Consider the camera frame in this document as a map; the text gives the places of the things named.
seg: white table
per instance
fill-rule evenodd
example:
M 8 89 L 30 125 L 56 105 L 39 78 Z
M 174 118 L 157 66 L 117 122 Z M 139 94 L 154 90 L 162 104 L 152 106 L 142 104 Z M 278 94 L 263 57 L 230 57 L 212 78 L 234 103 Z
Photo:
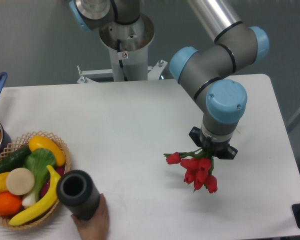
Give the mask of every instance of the white table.
M 8 87 L 0 122 L 16 138 L 53 132 L 73 169 L 87 171 L 107 198 L 109 240 L 233 240 L 300 235 L 292 204 L 300 175 L 270 79 L 232 77 L 248 93 L 231 144 L 234 160 L 215 160 L 218 191 L 193 194 L 185 170 L 163 153 L 197 149 L 188 136 L 202 112 L 174 80 Z M 36 231 L 0 227 L 0 240 L 77 240 L 61 207 Z

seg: orange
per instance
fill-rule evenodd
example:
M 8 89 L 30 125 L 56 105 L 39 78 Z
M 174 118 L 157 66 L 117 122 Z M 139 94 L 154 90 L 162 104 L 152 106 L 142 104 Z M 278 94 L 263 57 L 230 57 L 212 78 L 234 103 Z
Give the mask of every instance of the orange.
M 10 192 L 0 194 L 0 216 L 10 216 L 17 214 L 22 206 L 22 200 L 19 196 Z

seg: round white slice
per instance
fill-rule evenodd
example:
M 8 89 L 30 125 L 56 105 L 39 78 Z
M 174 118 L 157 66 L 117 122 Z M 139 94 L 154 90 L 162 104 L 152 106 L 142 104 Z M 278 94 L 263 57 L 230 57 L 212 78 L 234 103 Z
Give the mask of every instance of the round white slice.
M 5 185 L 10 193 L 24 195 L 34 187 L 35 176 L 29 169 L 23 167 L 16 168 L 6 177 Z

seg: bok choy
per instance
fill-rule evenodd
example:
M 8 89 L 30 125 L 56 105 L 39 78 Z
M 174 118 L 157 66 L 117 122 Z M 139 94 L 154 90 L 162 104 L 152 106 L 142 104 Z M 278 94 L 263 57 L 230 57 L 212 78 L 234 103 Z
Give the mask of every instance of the bok choy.
M 56 167 L 54 154 L 45 148 L 34 150 L 24 161 L 23 167 L 29 169 L 34 175 L 34 187 L 22 199 L 22 205 L 28 208 L 39 201 L 41 188 L 50 177 L 47 165 Z

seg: yellow banana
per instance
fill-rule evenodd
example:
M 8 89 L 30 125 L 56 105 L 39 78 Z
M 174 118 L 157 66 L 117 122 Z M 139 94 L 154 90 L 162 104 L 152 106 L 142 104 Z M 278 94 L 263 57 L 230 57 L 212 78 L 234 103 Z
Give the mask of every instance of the yellow banana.
M 50 187 L 47 193 L 37 203 L 11 218 L 11 226 L 19 226 L 39 217 L 57 202 L 57 183 L 61 177 L 51 165 L 46 168 L 50 172 Z

